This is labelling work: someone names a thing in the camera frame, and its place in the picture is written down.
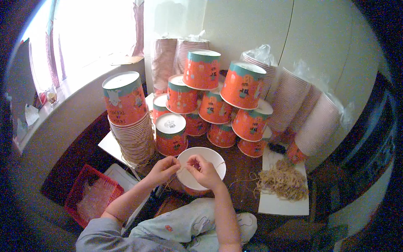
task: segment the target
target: knee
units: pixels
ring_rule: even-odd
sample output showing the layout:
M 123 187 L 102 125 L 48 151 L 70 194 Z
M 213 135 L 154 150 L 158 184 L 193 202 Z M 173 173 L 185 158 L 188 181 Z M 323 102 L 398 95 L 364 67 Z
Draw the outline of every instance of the knee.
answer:
M 193 207 L 201 211 L 214 214 L 214 199 L 213 198 L 198 198 L 190 203 Z
M 258 229 L 258 220 L 256 217 L 249 213 L 243 212 L 237 215 L 238 224 L 242 231 L 248 232 L 250 237 L 254 235 Z

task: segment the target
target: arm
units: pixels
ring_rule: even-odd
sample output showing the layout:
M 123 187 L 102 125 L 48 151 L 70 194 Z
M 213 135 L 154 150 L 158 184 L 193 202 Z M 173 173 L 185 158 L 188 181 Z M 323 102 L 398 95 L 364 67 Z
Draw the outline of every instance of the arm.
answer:
M 101 217 L 113 219 L 122 226 L 151 190 L 166 182 L 180 167 L 179 161 L 172 156 L 159 160 L 143 180 L 109 204 Z
M 193 167 L 195 164 L 199 165 L 200 171 Z M 241 235 L 231 197 L 213 164 L 200 155 L 194 155 L 189 158 L 186 169 L 202 186 L 214 193 L 214 215 L 220 251 L 241 251 Z

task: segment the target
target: white bowl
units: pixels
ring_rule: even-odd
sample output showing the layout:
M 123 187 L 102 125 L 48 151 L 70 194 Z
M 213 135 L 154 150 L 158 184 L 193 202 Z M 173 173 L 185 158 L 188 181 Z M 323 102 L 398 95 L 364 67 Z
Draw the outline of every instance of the white bowl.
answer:
M 190 174 L 190 172 L 188 172 L 188 170 L 185 168 L 186 162 L 189 160 L 189 157 L 196 154 L 204 157 L 207 161 L 211 162 L 214 165 L 221 180 L 223 180 L 225 177 L 226 165 L 224 159 L 220 154 L 206 147 L 192 147 L 186 149 L 178 156 L 178 160 L 182 165 L 182 168 L 177 171 L 177 177 L 179 181 L 184 186 L 190 189 L 197 191 L 206 191 L 209 188 L 205 188 L 204 186 L 200 185 L 193 177 L 193 175 Z

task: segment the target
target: window sill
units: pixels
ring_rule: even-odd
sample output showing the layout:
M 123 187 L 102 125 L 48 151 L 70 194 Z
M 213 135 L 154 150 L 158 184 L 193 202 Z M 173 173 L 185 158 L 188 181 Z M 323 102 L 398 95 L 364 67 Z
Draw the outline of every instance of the window sill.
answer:
M 90 84 L 101 76 L 108 74 L 121 65 L 137 64 L 142 59 L 143 57 L 124 57 L 121 55 L 112 54 L 89 64 L 75 75 L 68 76 L 60 83 L 60 87 L 56 89 L 59 101 L 53 107 L 51 107 L 50 103 L 46 102 L 39 110 L 39 118 L 33 125 L 29 127 L 27 134 L 22 138 L 21 142 L 17 143 L 14 141 L 20 151 L 20 154 L 22 154 L 25 146 L 39 126 L 46 120 L 46 118 L 55 113 L 55 111 L 58 110 L 59 106 L 64 101 L 74 96 L 74 94 L 76 94 L 86 85 Z

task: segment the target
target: gray shirt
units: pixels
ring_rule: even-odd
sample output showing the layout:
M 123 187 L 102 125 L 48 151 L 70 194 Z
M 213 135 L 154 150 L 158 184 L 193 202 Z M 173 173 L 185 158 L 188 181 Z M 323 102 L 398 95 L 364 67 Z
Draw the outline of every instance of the gray shirt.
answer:
M 121 228 L 110 218 L 91 220 L 76 242 L 76 251 L 187 252 L 180 243 L 157 237 L 128 237 L 120 235 Z

